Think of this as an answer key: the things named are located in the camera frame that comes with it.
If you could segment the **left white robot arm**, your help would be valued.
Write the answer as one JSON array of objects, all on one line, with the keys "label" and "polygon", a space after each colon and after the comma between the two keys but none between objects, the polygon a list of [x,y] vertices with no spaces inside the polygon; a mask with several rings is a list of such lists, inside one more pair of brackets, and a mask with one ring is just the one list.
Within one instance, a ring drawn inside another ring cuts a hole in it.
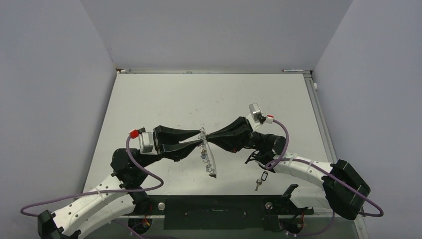
[{"label": "left white robot arm", "polygon": [[[200,136],[188,141],[188,138]],[[37,217],[42,239],[82,239],[114,219],[148,209],[147,191],[158,189],[164,180],[146,167],[163,158],[179,161],[203,144],[201,130],[182,130],[158,126],[129,133],[125,148],[112,155],[112,172],[92,190],[76,196],[70,204],[53,212],[46,210]]]}]

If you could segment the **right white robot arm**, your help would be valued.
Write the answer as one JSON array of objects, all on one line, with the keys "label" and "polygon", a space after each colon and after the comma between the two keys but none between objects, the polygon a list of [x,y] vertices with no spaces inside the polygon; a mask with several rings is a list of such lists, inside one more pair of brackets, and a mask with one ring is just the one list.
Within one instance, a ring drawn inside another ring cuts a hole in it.
[{"label": "right white robot arm", "polygon": [[239,117],[230,125],[205,136],[206,141],[236,153],[253,149],[246,163],[255,162],[263,170],[290,175],[307,181],[319,189],[295,188],[281,199],[282,209],[294,213],[299,208],[319,207],[332,209],[337,215],[354,220],[364,203],[378,208],[368,199],[369,185],[345,160],[336,163],[321,162],[300,157],[287,151],[290,137],[287,128],[272,116],[255,119]]}]

